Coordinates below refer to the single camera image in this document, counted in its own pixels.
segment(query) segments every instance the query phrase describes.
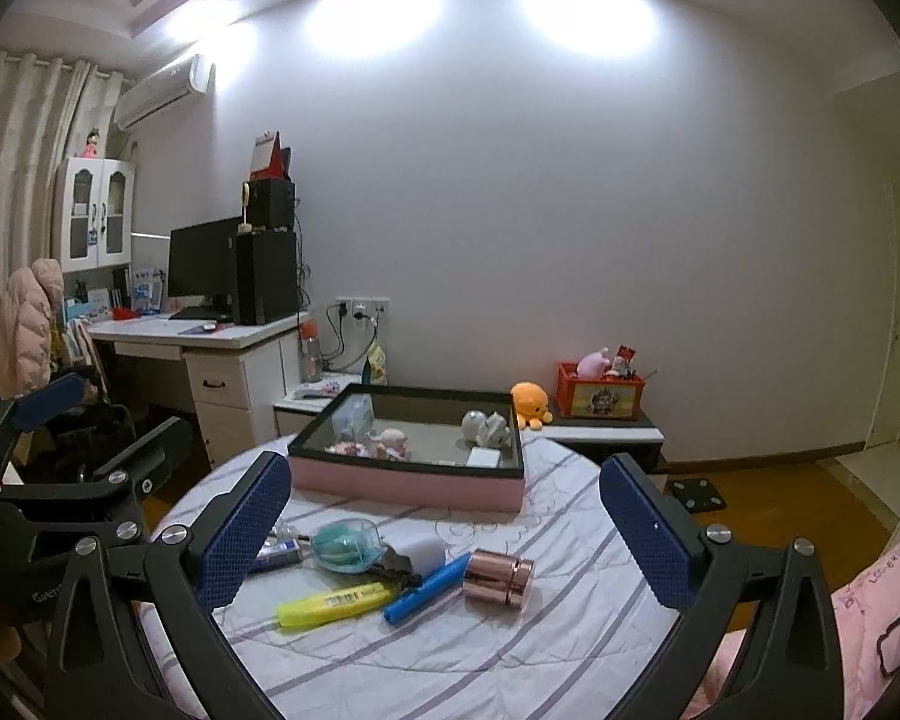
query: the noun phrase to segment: computer tower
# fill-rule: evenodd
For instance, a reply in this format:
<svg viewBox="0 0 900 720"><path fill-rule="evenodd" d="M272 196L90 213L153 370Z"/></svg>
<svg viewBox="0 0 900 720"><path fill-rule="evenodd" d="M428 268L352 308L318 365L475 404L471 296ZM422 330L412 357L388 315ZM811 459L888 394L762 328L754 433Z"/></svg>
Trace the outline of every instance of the computer tower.
<svg viewBox="0 0 900 720"><path fill-rule="evenodd" d="M254 227L293 229L296 189L288 178L260 178L250 181L247 222Z"/></svg>
<svg viewBox="0 0 900 720"><path fill-rule="evenodd" d="M295 234L258 230L230 243L234 322L267 324L298 312Z"/></svg>

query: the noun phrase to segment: air conditioner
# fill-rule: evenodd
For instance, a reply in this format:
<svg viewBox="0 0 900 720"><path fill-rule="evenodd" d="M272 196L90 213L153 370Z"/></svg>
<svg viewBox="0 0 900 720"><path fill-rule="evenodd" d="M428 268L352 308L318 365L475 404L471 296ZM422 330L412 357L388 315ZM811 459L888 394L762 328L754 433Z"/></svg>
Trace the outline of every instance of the air conditioner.
<svg viewBox="0 0 900 720"><path fill-rule="evenodd" d="M114 121L128 130L143 119L190 95L205 95L213 62L206 56L188 56L156 71L128 89L117 103Z"/></svg>

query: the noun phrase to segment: baseboard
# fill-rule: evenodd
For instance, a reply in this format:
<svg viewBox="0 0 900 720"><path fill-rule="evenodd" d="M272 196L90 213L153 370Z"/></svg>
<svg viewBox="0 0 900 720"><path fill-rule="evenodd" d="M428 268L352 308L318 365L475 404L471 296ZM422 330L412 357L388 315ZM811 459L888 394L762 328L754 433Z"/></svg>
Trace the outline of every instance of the baseboard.
<svg viewBox="0 0 900 720"><path fill-rule="evenodd" d="M866 442L844 443L840 446L828 446L823 449L807 449L802 452L785 452L779 455L755 455L749 458L730 458L727 460L693 460L686 463L667 463L656 469L655 473L715 473L717 471L740 471L744 469L768 469L771 466L792 466L798 463L816 463L818 460L852 455L860 452Z"/></svg>

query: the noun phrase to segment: orange octopus plush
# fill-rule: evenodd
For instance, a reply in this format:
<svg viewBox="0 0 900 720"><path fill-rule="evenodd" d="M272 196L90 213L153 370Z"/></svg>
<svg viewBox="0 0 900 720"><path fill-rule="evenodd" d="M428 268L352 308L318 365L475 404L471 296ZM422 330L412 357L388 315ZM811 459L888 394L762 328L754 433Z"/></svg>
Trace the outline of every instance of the orange octopus plush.
<svg viewBox="0 0 900 720"><path fill-rule="evenodd" d="M554 421L554 415L547 410L547 394L543 387L533 382L520 382L511 389L516 406L516 424L523 430L539 430Z"/></svg>

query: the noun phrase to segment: blue gripper pad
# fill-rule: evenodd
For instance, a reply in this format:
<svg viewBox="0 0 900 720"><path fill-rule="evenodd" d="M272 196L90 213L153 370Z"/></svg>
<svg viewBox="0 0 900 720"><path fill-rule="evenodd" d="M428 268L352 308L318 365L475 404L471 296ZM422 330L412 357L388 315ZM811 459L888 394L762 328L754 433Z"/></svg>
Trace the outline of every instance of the blue gripper pad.
<svg viewBox="0 0 900 720"><path fill-rule="evenodd" d="M83 402L83 385L83 379L75 373L61 376L18 400L10 424L21 433L34 432L60 413L79 406Z"/></svg>
<svg viewBox="0 0 900 720"><path fill-rule="evenodd" d="M693 541L688 543L687 538L681 539L674 532L652 501L655 497L662 504L663 496L645 476L642 481L646 484L640 485L636 474L643 476L643 471L629 456L607 459L600 469L600 500L647 578L656 600L665 607L686 610L697 595L703 548L697 542L699 548L695 549ZM686 512L674 512L675 517L681 514L689 519ZM677 525L683 525L684 536L691 533L684 523Z"/></svg>
<svg viewBox="0 0 900 720"><path fill-rule="evenodd" d="M194 522L191 544L197 558L194 591L204 608L212 611L233 602L289 499L287 459L263 452L230 493L207 505Z"/></svg>

